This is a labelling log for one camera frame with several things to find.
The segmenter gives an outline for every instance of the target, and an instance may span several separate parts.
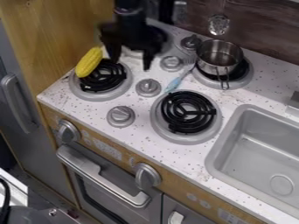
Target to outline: speckled countertop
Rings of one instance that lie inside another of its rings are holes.
[[[175,27],[167,29],[175,37],[182,38],[191,34]],[[254,78],[244,88],[230,91],[216,90],[203,86],[191,75],[180,86],[182,89],[195,90],[208,95],[218,103],[223,115],[222,129],[234,110],[242,104],[254,104],[278,115],[287,116],[286,104],[293,92],[299,91],[299,66],[245,49],[244,54],[254,66]],[[163,71],[159,66],[160,58],[155,59],[150,72],[143,71],[139,59],[122,57],[122,62],[131,68],[134,75],[133,85],[123,96],[105,102],[83,101],[70,91],[66,79],[68,73],[41,93],[38,101],[263,221],[299,223],[298,219],[213,178],[207,172],[205,157],[219,135],[206,143],[183,146],[169,143],[156,134],[150,125],[150,106],[156,97],[142,98],[137,95],[135,85],[142,79],[151,78],[159,81],[165,88],[178,73]],[[129,106],[136,112],[136,121],[125,129],[113,128],[106,120],[108,111],[119,105]]]

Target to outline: sink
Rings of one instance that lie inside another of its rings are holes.
[[[299,123],[242,105],[205,167],[214,178],[299,218]]]

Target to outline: oven handle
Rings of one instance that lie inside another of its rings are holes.
[[[119,200],[122,200],[133,207],[143,208],[150,202],[150,196],[139,192],[136,196],[123,191],[117,185],[111,183],[101,176],[101,167],[95,164],[81,153],[63,144],[57,151],[59,160],[70,167],[74,172],[83,178],[89,179],[96,185],[104,188]]]

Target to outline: wall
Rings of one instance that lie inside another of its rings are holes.
[[[187,16],[185,21],[177,22],[177,26],[209,36],[208,18],[218,12],[224,12],[231,19],[231,29],[222,39],[299,65],[299,3],[187,0]]]

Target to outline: gray handle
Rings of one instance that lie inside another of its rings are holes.
[[[78,151],[62,145],[57,151],[59,160],[70,167],[74,172],[79,174],[81,177],[89,179],[96,185],[104,188],[118,199],[130,204],[133,207],[145,207],[150,202],[149,195],[144,192],[139,192],[136,196],[132,196],[129,193],[123,191],[117,185],[109,182],[103,178],[100,174],[101,167],[88,158],[84,157]]]
[[[184,216],[178,212],[172,212],[168,218],[168,224],[182,224]]]
[[[15,92],[15,88],[17,88],[18,80],[17,76],[13,73],[7,74],[1,80],[1,87],[3,89],[6,101],[10,106],[12,114],[15,116],[18,124],[20,125],[21,129],[25,134],[29,134],[33,132],[37,128],[37,124],[29,119],[22,113],[27,108],[21,108],[18,104],[17,95]]]

